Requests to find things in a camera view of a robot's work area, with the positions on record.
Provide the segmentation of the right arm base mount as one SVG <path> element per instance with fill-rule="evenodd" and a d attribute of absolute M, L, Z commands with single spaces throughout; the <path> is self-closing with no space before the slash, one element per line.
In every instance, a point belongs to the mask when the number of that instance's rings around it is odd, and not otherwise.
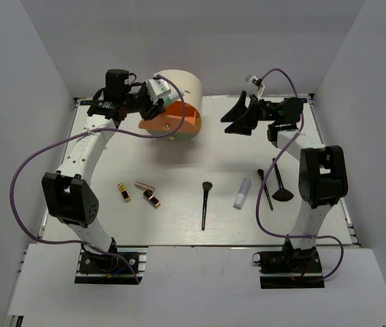
<path fill-rule="evenodd" d="M 321 289 L 325 287 L 317 250 L 306 259 L 286 262 L 282 251 L 258 251 L 252 261 L 259 267 L 263 290 Z"/>

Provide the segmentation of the lavender white tube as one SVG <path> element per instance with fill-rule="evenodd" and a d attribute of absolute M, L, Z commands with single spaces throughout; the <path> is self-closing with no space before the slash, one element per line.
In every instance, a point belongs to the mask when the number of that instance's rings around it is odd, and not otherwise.
<path fill-rule="evenodd" d="M 233 204 L 234 208 L 236 209 L 242 208 L 250 187 L 251 187 L 251 180 L 249 178 L 244 178 L 237 192 L 236 198 L 234 200 L 234 204 Z"/>

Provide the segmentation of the cream round drawer organizer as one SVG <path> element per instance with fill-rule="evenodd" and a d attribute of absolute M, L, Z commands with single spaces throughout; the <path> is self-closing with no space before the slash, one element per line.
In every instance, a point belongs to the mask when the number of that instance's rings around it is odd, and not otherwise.
<path fill-rule="evenodd" d="M 197 76 L 191 72 L 179 69 L 165 69 L 159 72 L 165 78 L 171 80 L 182 92 L 186 105 L 186 117 L 184 123 L 176 133 L 167 139 L 177 142 L 193 142 L 202 128 L 202 83 Z M 165 112 L 151 121 L 142 119 L 138 128 L 146 130 L 150 135 L 165 135 L 177 128 L 182 119 L 183 107 L 179 98 L 172 101 L 177 92 L 170 87 L 172 93 L 166 97 L 169 102 L 165 106 Z"/>

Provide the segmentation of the black powder brush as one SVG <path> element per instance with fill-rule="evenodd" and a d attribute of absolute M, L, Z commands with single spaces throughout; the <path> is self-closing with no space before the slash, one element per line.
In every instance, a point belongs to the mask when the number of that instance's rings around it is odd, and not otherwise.
<path fill-rule="evenodd" d="M 204 231 L 206 229 L 206 213 L 207 213 L 207 205 L 208 205 L 208 195 L 210 190 L 212 189 L 213 184 L 210 181 L 205 181 L 202 183 L 203 189 L 203 204 L 202 204 L 202 224 L 201 229 Z"/>

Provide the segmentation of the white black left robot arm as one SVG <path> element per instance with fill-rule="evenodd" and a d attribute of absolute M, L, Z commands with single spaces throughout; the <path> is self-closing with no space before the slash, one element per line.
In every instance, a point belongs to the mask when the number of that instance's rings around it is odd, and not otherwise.
<path fill-rule="evenodd" d="M 124 69 L 106 72 L 105 86 L 92 98 L 83 136 L 77 138 L 56 172 L 45 173 L 42 178 L 50 216 L 71 228 L 87 251 L 97 253 L 95 263 L 105 272 L 118 266 L 119 256 L 112 251 L 114 239 L 97 218 L 99 200 L 91 189 L 95 166 L 129 113 L 138 112 L 144 120 L 155 118 L 165 112 L 163 98 L 171 91 L 162 79 L 131 82 L 132 75 Z"/>

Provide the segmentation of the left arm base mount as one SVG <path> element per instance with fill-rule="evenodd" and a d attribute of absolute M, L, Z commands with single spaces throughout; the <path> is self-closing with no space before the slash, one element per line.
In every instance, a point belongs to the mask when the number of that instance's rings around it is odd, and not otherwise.
<path fill-rule="evenodd" d="M 118 254 L 123 256 L 132 267 L 139 281 L 146 268 L 146 247 L 118 247 Z M 138 285 L 126 263 L 118 258 L 105 258 L 102 255 L 85 250 L 80 251 L 76 276 L 76 284 L 89 285 Z"/>

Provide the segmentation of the small black makeup brush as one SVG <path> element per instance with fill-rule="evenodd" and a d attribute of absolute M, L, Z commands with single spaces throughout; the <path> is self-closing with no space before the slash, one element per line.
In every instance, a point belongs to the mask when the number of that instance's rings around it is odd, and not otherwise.
<path fill-rule="evenodd" d="M 262 169 L 258 169 L 258 170 L 257 170 L 257 173 L 258 173 L 259 178 L 261 179 L 261 181 L 264 181 L 264 171 L 263 171 Z M 273 205 L 272 205 L 270 193 L 269 193 L 269 191 L 268 191 L 268 187 L 267 187 L 266 184 L 263 186 L 263 190 L 264 190 L 264 192 L 265 192 L 265 195 L 266 195 L 266 198 L 267 198 L 267 201 L 268 201 L 270 210 L 273 211 L 273 210 L 274 210 L 274 207 L 273 207 Z"/>

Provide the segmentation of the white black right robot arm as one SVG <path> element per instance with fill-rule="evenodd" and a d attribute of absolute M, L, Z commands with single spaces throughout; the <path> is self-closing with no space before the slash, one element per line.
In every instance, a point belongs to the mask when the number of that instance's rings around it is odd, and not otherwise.
<path fill-rule="evenodd" d="M 344 151 L 325 145 L 303 133 L 304 103 L 298 97 L 270 102 L 243 91 L 233 108 L 221 118 L 228 123 L 227 134 L 249 136 L 260 121 L 269 123 L 268 140 L 281 153 L 299 162 L 298 189 L 302 205 L 295 225 L 286 235 L 282 250 L 283 266 L 299 271 L 313 256 L 319 230 L 326 215 L 348 193 Z"/>

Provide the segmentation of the green bottle white cap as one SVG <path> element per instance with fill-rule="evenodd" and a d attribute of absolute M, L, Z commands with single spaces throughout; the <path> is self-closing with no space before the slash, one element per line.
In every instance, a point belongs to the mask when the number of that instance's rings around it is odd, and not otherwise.
<path fill-rule="evenodd" d="M 163 96 L 163 105 L 165 107 L 173 104 L 174 102 L 180 100 L 180 95 L 184 96 L 184 91 L 180 89 L 180 92 L 177 92 L 176 90 L 171 91 L 167 95 Z"/>

